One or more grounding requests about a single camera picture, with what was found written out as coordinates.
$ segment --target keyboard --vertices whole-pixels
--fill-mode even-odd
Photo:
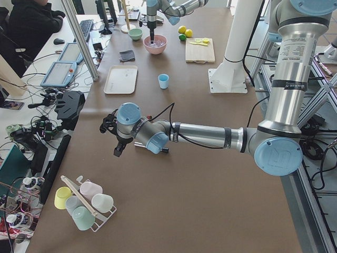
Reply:
[[[94,21],[93,20],[82,20],[80,22],[80,28],[82,30],[83,36],[85,41],[89,41],[90,38],[90,30],[91,27],[93,26]]]

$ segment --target yellow cutting board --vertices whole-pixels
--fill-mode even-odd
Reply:
[[[189,41],[194,42],[195,38],[186,39],[186,62],[206,63],[215,62],[213,40],[210,38],[208,46],[193,45]]]

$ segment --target blue joint cap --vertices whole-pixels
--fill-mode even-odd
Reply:
[[[290,0],[294,8],[305,15],[323,16],[337,9],[336,0]]]
[[[141,118],[141,109],[134,103],[124,103],[118,109],[117,120],[123,125],[132,125]]]
[[[170,17],[168,21],[171,23],[171,25],[176,25],[180,21],[180,17]]]
[[[146,0],[147,7],[153,7],[158,3],[158,0]]]
[[[268,32],[268,37],[270,42],[282,42],[282,36],[278,33]]]
[[[257,146],[254,159],[264,172],[273,176],[285,176],[298,169],[303,153],[300,145],[294,140],[275,137]]]
[[[158,154],[169,141],[169,137],[164,132],[153,135],[146,144],[146,148],[152,153]]]

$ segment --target white desk surface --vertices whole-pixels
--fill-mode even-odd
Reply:
[[[100,37],[101,43],[103,48],[106,47],[108,42],[110,41],[110,35],[100,35],[98,33],[98,29],[101,25],[101,20],[98,15],[78,15],[77,16],[78,21],[87,20],[87,19],[93,19],[94,25],[92,27],[92,31],[90,32],[90,40],[88,43],[90,53],[92,57],[95,57],[95,51],[92,46],[92,38]],[[61,45],[54,45],[53,41],[56,38],[62,38],[64,39],[65,43]],[[64,18],[63,26],[61,30],[58,33],[52,34],[52,36],[49,38],[48,42],[45,44],[45,46],[42,48],[42,50],[37,55],[36,59],[49,55],[54,54],[57,50],[62,50],[66,43],[73,42],[74,35],[70,28],[70,25],[67,21],[67,18]],[[20,110],[10,110],[10,109],[3,109],[0,108],[0,146],[4,143],[10,141],[10,139],[7,136],[5,128],[8,125],[11,124],[22,124],[25,125],[24,127],[30,128],[30,122],[31,118],[34,116],[42,116],[43,114],[50,113],[48,115],[50,120],[55,120],[58,125],[60,125],[61,121],[58,121],[56,119],[57,114],[54,112],[54,108],[52,105],[49,107],[45,106],[39,106],[37,109],[29,109],[27,106],[32,103],[41,103],[43,97],[40,96],[40,93],[45,93],[44,88],[40,87],[40,83],[44,77],[44,75],[28,75],[33,73],[47,73],[49,70],[51,64],[55,61],[57,61],[59,54],[50,55],[47,57],[44,57],[40,60],[37,60],[36,62],[33,62],[25,72],[25,75],[22,78],[23,82],[27,84],[27,89],[29,91],[26,91],[23,96],[9,96],[8,100],[18,100],[21,102],[24,102],[24,106]],[[84,61],[77,67],[76,73],[75,73],[75,81],[72,82],[71,85],[69,85],[68,90],[76,90],[81,91],[85,94],[85,97],[87,97],[87,93],[90,90],[91,84],[93,83],[93,80],[90,76],[89,71],[87,70],[87,66],[84,63]],[[49,143],[57,147],[62,139],[62,134],[60,134],[60,137],[50,141]],[[12,144],[7,144],[0,148],[0,156],[2,158],[6,157],[6,154],[8,152],[8,149],[10,149]],[[50,153],[55,152],[55,150],[50,148]]]

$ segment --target computer mouse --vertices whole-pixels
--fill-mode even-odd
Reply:
[[[54,40],[54,45],[60,45],[60,44],[64,44],[64,40],[61,38],[56,38]]]

